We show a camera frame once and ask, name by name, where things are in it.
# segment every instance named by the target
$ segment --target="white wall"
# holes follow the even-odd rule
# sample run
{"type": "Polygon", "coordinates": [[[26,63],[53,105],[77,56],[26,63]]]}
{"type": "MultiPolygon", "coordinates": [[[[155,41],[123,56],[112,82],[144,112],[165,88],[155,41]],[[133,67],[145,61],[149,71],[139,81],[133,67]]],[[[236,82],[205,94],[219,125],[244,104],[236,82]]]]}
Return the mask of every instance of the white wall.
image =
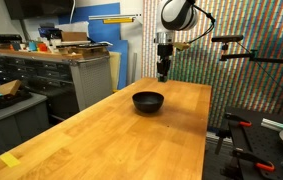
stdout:
{"type": "MultiPolygon", "coordinates": [[[[76,7],[93,6],[108,3],[120,3],[121,14],[142,14],[143,0],[76,0],[76,7]]],[[[39,24],[52,22],[58,24],[57,17],[35,18],[25,20],[25,25],[31,39],[39,37],[39,24]]],[[[20,22],[11,20],[5,6],[4,0],[0,0],[0,33],[21,34],[23,36],[20,22]]],[[[136,80],[141,78],[141,47],[142,47],[142,25],[138,22],[121,24],[121,39],[129,42],[128,56],[128,83],[131,83],[133,54],[137,53],[138,62],[136,68],[136,80]]]]}

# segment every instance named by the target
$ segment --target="black bowl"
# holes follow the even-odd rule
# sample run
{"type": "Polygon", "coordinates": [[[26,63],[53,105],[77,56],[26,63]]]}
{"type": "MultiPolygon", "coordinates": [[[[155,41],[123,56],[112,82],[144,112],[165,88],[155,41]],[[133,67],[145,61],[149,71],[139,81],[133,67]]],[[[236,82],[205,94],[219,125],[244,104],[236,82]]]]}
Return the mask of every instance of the black bowl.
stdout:
{"type": "Polygon", "coordinates": [[[156,92],[138,92],[132,96],[134,106],[141,112],[154,113],[160,109],[164,97],[156,92]]]}

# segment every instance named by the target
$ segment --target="yellow tape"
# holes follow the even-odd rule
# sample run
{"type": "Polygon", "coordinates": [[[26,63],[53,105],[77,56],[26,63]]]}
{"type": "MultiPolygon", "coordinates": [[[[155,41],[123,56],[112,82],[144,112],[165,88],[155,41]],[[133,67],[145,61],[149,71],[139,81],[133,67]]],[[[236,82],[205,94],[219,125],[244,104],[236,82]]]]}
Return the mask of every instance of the yellow tape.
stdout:
{"type": "Polygon", "coordinates": [[[14,167],[20,164],[20,161],[8,152],[2,154],[0,159],[9,167],[14,167]]]}

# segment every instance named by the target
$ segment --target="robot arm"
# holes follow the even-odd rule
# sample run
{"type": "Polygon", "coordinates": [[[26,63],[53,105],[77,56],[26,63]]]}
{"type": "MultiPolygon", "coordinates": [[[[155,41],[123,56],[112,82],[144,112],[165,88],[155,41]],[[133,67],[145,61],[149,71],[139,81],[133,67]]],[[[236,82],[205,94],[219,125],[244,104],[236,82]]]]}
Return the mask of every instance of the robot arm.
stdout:
{"type": "Polygon", "coordinates": [[[160,82],[167,81],[171,63],[169,56],[173,53],[175,43],[174,32],[192,29],[197,24],[198,15],[194,3],[195,0],[161,0],[159,2],[157,33],[154,42],[158,44],[157,70],[160,82]]]}

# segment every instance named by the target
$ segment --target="metal cabinet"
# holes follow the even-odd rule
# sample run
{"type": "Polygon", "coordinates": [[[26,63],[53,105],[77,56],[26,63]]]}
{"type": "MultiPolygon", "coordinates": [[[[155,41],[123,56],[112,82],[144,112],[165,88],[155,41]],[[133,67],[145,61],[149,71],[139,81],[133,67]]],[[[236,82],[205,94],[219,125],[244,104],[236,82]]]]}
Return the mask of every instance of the metal cabinet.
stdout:
{"type": "Polygon", "coordinates": [[[112,94],[109,56],[60,60],[0,54],[0,83],[15,79],[48,97],[51,116],[67,119],[112,94]]]}

